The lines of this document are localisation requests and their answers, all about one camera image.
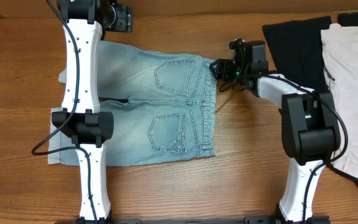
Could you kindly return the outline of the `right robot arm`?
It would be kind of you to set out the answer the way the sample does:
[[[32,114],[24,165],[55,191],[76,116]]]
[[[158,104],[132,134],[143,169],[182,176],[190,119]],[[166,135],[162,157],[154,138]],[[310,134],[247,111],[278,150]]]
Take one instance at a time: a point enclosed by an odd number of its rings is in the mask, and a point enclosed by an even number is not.
[[[232,59],[217,59],[209,67],[214,78],[224,82],[219,90],[240,86],[275,104],[282,118],[282,146],[290,159],[276,213],[248,216],[245,223],[330,224],[329,217],[313,215],[312,205],[321,172],[339,149],[340,133],[346,130],[332,93],[302,87],[269,70],[263,40],[236,39],[229,48]]]

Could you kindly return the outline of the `light blue denim shorts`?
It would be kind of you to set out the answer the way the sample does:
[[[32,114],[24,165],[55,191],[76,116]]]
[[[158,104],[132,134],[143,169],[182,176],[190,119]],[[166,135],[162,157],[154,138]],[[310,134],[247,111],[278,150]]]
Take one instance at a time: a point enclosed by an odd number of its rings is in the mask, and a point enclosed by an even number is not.
[[[101,110],[114,116],[108,166],[213,157],[216,80],[211,59],[102,41]]]

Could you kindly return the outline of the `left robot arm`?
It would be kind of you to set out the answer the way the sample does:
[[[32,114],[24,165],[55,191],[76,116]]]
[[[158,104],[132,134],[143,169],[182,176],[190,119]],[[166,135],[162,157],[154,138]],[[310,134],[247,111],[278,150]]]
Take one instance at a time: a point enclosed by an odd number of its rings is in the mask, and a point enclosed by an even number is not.
[[[107,31],[132,31],[132,7],[116,1],[58,1],[67,67],[65,94],[52,124],[71,139],[81,179],[77,223],[112,223],[106,187],[106,148],[114,130],[110,112],[102,112],[97,91],[101,38]]]

